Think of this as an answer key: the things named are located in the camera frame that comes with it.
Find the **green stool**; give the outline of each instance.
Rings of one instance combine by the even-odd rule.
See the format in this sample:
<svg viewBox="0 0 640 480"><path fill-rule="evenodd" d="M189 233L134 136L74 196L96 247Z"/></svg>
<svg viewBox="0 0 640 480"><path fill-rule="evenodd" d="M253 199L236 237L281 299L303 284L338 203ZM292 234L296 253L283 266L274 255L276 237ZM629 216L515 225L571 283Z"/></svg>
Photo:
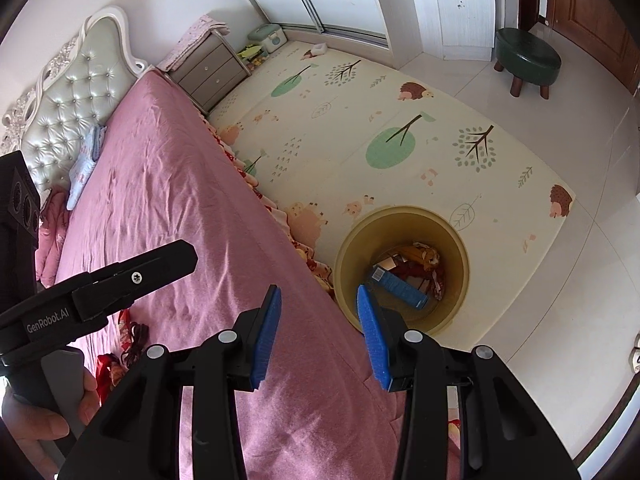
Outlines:
<svg viewBox="0 0 640 480"><path fill-rule="evenodd" d="M562 65L551 45L526 30L501 28L495 33L495 55L498 61L494 68L498 72L506 68L513 74L512 96L519 97L526 81L540 86L540 95L549 99L549 86L558 78Z"/></svg>

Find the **play mat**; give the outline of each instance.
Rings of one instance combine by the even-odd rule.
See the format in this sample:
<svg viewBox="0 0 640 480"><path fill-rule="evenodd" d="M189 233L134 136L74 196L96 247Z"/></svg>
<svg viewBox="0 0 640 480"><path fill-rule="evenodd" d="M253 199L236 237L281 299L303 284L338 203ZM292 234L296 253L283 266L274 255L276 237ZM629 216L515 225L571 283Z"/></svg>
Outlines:
<svg viewBox="0 0 640 480"><path fill-rule="evenodd" d="M433 211L469 257L466 300L436 339L469 349L510 306L575 198L522 143L457 99L336 50L289 42L209 121L289 214L294 237L335 263L368 213Z"/></svg>

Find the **bed headboard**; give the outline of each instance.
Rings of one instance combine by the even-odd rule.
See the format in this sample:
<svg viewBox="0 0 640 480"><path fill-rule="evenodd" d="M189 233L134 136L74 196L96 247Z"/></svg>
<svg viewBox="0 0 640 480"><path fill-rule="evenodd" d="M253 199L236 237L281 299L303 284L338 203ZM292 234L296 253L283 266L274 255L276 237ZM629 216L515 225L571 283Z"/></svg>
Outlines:
<svg viewBox="0 0 640 480"><path fill-rule="evenodd" d="M22 150L42 204L53 186L69 188L87 131L109 119L149 69L132 56L127 16L115 6L89 17L2 118L3 148Z"/></svg>

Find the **yellow trash bin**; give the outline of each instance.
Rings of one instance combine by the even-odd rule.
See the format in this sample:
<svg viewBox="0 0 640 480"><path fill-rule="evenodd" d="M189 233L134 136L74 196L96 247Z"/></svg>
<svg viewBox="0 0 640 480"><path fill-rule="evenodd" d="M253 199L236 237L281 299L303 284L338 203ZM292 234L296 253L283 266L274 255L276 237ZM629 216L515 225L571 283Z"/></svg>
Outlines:
<svg viewBox="0 0 640 480"><path fill-rule="evenodd" d="M372 266L393 248L421 242L440 253L445 271L445 294L431 298L422 310L408 306L392 294L376 288L380 305L397 310L409 328L433 335L456 315L469 284L469 259L460 236L443 218L415 206L394 206L373 211L345 238L335 264L335 295L350 323L362 332L356 308L356 291Z"/></svg>

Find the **pink bedsheet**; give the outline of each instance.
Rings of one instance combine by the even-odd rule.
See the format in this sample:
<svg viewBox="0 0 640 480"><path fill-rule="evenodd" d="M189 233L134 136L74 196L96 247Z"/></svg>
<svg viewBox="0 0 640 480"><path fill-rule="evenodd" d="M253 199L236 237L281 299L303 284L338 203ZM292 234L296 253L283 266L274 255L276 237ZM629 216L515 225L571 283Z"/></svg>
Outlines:
<svg viewBox="0 0 640 480"><path fill-rule="evenodd" d="M183 238L196 271L139 300L150 343L197 346L282 289L267 380L238 393L251 480L388 480L404 397L373 378L364 338L322 291L285 234L238 175L184 93L146 74L108 123L100 160L73 211L57 281ZM117 351L115 317L76 343L95 367ZM191 396L185 392L182 478L191 477Z"/></svg>

